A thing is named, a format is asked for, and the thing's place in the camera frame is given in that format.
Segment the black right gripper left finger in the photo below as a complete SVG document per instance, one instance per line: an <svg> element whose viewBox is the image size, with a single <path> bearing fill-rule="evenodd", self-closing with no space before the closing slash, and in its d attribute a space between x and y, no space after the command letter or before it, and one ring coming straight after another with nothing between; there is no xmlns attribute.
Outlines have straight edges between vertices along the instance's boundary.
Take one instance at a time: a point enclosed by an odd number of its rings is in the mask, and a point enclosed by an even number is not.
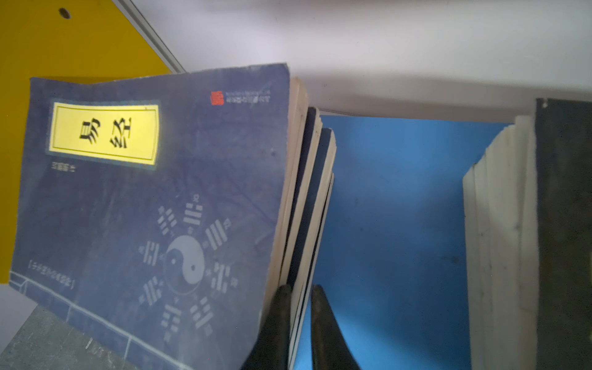
<svg viewBox="0 0 592 370"><path fill-rule="evenodd" d="M257 341L241 368L243 370L286 370L290 332L291 286L282 285L272 299L268 316Z"/></svg>

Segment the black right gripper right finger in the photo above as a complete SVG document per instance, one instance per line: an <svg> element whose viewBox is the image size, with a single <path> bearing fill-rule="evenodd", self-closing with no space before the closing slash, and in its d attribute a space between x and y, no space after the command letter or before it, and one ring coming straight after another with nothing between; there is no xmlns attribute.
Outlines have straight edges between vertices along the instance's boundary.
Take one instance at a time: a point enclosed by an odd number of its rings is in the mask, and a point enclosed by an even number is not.
<svg viewBox="0 0 592 370"><path fill-rule="evenodd" d="M311 292L311 357L314 370L360 370L321 285Z"/></svg>

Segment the navy book lowest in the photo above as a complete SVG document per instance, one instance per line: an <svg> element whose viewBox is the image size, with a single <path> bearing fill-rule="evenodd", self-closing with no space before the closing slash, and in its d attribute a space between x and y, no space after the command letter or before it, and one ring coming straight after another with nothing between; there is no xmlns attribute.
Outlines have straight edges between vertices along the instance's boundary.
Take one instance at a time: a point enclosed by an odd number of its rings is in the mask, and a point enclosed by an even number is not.
<svg viewBox="0 0 592 370"><path fill-rule="evenodd" d="M300 224L302 222L302 214L304 212L308 188L311 182L311 175L314 169L315 158L319 147L321 130L322 122L320 119L319 109L316 107L309 107L305 122L302 149L298 162L294 203L291 206L288 240L282 261L282 269L279 281L280 285L285 285L288 281L294 248L298 237Z"/></svg>

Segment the dark wolf cover book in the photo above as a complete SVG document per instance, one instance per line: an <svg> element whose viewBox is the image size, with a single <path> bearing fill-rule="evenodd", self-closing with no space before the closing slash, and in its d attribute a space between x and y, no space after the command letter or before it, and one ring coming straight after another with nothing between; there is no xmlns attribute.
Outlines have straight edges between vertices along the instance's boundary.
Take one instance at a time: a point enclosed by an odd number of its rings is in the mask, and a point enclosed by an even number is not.
<svg viewBox="0 0 592 370"><path fill-rule="evenodd" d="M516 121L521 369L591 367L591 104L539 98Z"/></svg>

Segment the navy book with flower emblem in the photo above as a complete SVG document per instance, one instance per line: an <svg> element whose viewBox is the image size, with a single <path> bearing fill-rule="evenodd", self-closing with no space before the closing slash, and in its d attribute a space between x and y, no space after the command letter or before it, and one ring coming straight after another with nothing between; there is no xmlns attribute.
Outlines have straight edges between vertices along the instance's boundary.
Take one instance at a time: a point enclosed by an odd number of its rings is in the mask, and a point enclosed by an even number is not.
<svg viewBox="0 0 592 370"><path fill-rule="evenodd" d="M9 285L141 369L239 369L308 97L284 63L29 82Z"/></svg>

